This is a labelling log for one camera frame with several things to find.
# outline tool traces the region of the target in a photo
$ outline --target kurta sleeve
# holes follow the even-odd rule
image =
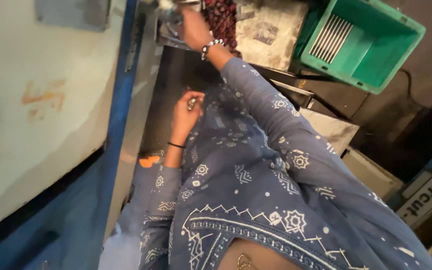
[[[139,269],[167,269],[171,254],[171,224],[181,187],[181,169],[161,166],[141,234]]]

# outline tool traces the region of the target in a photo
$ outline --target white sign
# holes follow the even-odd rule
[[[396,214],[411,227],[432,209],[432,178],[424,184]]]

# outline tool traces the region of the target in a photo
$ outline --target teal plastic crate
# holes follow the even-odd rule
[[[294,56],[313,71],[379,94],[425,32],[379,0],[330,0],[326,9],[309,11]]]

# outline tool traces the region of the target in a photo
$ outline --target gold necklace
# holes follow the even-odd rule
[[[253,267],[255,270],[258,270],[258,268],[252,265],[251,257],[243,253],[237,259],[237,270],[242,270],[244,267]]]

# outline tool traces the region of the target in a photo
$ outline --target embroidered neckline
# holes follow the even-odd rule
[[[332,266],[331,264],[329,264],[327,261],[319,258],[318,256],[314,255],[312,252],[304,249],[303,247],[301,247],[300,245],[298,245],[297,243],[291,242],[283,237],[280,237],[270,231],[264,230],[262,228],[258,228],[252,225],[248,225],[248,224],[244,224],[241,222],[237,222],[237,221],[232,221],[232,220],[228,220],[228,219],[224,219],[224,218],[210,218],[210,217],[194,217],[192,218],[191,216],[195,213],[203,213],[203,212],[214,212],[214,211],[223,211],[224,213],[230,213],[230,212],[235,212],[237,214],[237,216],[241,216],[241,215],[248,215],[249,218],[254,221],[256,218],[259,218],[259,220],[265,220],[267,222],[267,224],[269,224],[270,226],[276,226],[279,223],[282,224],[284,230],[287,233],[299,233],[301,234],[301,236],[303,237],[303,241],[318,241],[318,243],[320,244],[321,248],[324,250],[324,254],[330,258],[333,258],[334,260],[336,260],[336,257],[334,256],[335,254],[340,254],[345,262],[348,264],[348,269],[350,270],[369,270],[368,267],[366,267],[365,265],[363,265],[363,267],[353,267],[351,265],[351,263],[349,262],[348,258],[345,255],[345,250],[339,249],[339,250],[327,250],[326,247],[323,245],[322,243],[322,237],[319,237],[317,235],[315,235],[314,237],[310,237],[307,238],[304,235],[304,226],[306,225],[306,221],[304,220],[304,214],[303,213],[299,213],[297,210],[293,210],[293,211],[287,211],[287,216],[286,218],[282,218],[281,216],[277,217],[277,218],[272,218],[273,220],[271,220],[271,217],[268,218],[266,216],[266,214],[264,212],[261,212],[257,215],[253,215],[251,214],[249,209],[245,209],[243,211],[239,211],[237,209],[237,207],[233,206],[232,208],[226,209],[223,205],[219,205],[215,208],[210,207],[209,205],[206,205],[203,209],[199,210],[199,209],[195,209],[193,210],[188,217],[186,218],[186,220],[183,223],[182,226],[182,231],[181,231],[181,235],[185,235],[186,233],[188,234],[188,240],[194,243],[194,248],[198,247],[199,250],[201,250],[201,252],[199,253],[194,253],[191,252],[191,258],[190,258],[190,265],[191,265],[191,270],[196,270],[198,268],[199,265],[199,261],[201,258],[203,258],[204,256],[204,252],[203,252],[203,247],[202,247],[202,239],[206,238],[208,236],[213,235],[212,233],[206,236],[201,237],[199,232],[198,233],[194,233],[192,232],[189,228],[186,227],[186,224],[188,221],[192,222],[192,221],[196,221],[196,220],[203,220],[203,219],[211,219],[213,221],[218,221],[218,222],[225,222],[225,223],[230,223],[230,224],[235,224],[238,226],[242,226],[242,227],[246,227],[246,228],[250,228],[252,230],[255,231],[259,231],[260,233],[263,234],[268,234],[272,237],[277,238],[279,241],[281,242],[285,242],[287,245],[292,246],[293,248],[296,248],[297,250],[299,250],[300,252],[306,254],[307,256],[311,257],[312,259],[316,260],[319,264],[327,267],[328,269],[331,270],[336,270],[336,268],[334,266]],[[218,228],[215,229],[219,229],[219,230],[223,230],[224,228],[221,227],[221,224],[219,224]],[[301,256],[300,258],[300,262],[303,262],[303,256]]]

